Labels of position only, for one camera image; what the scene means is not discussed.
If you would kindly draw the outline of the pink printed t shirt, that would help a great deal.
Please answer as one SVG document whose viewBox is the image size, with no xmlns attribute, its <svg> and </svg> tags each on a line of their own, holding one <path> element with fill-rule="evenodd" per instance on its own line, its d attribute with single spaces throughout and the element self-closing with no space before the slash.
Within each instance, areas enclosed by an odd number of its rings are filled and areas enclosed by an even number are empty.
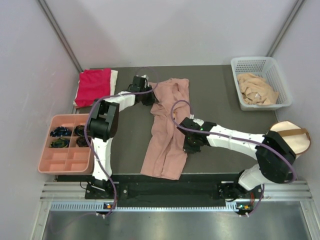
<svg viewBox="0 0 320 240">
<path fill-rule="evenodd" d="M 185 135 L 171 119 L 179 124 L 190 116 L 190 108 L 179 100 L 189 101 L 189 83 L 186 78 L 170 78 L 160 82 L 154 90 L 158 102 L 151 107 L 154 116 L 149 141 L 140 173 L 149 177 L 178 180 L 187 161 L 183 151 Z"/>
</svg>

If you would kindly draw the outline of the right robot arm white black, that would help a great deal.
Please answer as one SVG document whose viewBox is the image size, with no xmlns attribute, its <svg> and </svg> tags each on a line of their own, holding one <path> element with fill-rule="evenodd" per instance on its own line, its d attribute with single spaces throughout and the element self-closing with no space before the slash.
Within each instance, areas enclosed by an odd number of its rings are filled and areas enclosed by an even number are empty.
<svg viewBox="0 0 320 240">
<path fill-rule="evenodd" d="M 177 124 L 177 129 L 185 136 L 183 149 L 187 153 L 197 153 L 208 146 L 235 151 L 257 161 L 238 174 L 227 191 L 232 198 L 245 198 L 255 187 L 266 183 L 286 184 L 296 179 L 293 163 L 297 155 L 279 132 L 251 134 L 188 117 Z"/>
</svg>

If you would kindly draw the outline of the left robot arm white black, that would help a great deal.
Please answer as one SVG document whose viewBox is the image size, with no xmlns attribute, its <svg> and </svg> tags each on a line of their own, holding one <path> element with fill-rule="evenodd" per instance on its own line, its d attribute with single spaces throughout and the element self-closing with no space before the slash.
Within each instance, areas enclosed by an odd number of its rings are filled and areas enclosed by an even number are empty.
<svg viewBox="0 0 320 240">
<path fill-rule="evenodd" d="M 92 180 L 88 184 L 96 188 L 97 194 L 102 198 L 109 198 L 114 191 L 111 180 L 111 146 L 118 130 L 120 112 L 138 103 L 150 106 L 156 102 L 154 88 L 147 75 L 134 76 L 126 91 L 94 101 L 86 123 L 90 134 L 86 139 L 91 138 L 94 151 Z"/>
</svg>

